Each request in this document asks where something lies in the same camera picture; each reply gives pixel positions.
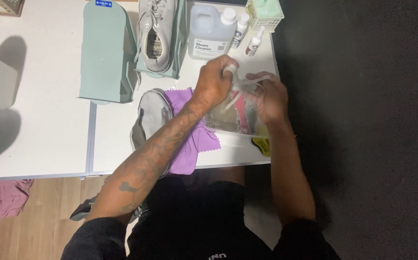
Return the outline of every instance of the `wooden floor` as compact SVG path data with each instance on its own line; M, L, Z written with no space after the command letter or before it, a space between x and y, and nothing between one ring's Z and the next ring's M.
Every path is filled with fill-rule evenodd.
M23 211L0 220L0 260L60 259L66 243L82 224L70 220L71 213L100 191L105 178L35 180Z

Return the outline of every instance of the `person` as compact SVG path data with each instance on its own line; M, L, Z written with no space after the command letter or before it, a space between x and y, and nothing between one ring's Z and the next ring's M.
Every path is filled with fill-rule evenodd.
M243 169L219 169L219 180L188 191L177 178L158 178L193 126L227 97L239 64L229 56L207 62L192 98L178 115L134 151L103 185L85 223L66 245L62 260L105 259L338 259L314 221L315 204L302 171L287 117L287 90L271 73L247 74L261 81L254 100L270 135L271 188L282 231L274 250L243 219ZM133 211L148 205L127 239Z

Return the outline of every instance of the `hand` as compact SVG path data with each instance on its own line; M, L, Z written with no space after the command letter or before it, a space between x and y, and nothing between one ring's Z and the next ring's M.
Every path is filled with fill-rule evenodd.
M195 104L202 105L206 112L222 103L229 94L233 74L226 71L222 75L222 71L230 64L234 64L236 67L240 66L235 59L223 55L208 61L206 65L201 67L198 83L191 99Z
M281 81L270 72L259 72L247 74L248 80L255 80L262 76L269 75L271 80L259 82L256 94L245 93L245 96L256 102L257 114L260 120L267 126L283 124L287 119L287 90Z

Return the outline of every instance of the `black shirt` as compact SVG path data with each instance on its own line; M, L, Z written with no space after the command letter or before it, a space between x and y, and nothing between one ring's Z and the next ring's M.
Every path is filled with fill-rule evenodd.
M126 227L106 217L83 224L66 245L62 260L339 259L311 220L283 227L272 251L238 221L181 217L169 211L142 218L128 238L128 257Z

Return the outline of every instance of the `shoes cleaner jug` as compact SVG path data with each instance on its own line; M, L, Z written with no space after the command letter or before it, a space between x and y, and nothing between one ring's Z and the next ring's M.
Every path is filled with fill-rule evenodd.
M212 60L226 54L236 30L236 12L223 13L214 6L194 5L190 12L188 55L195 60Z

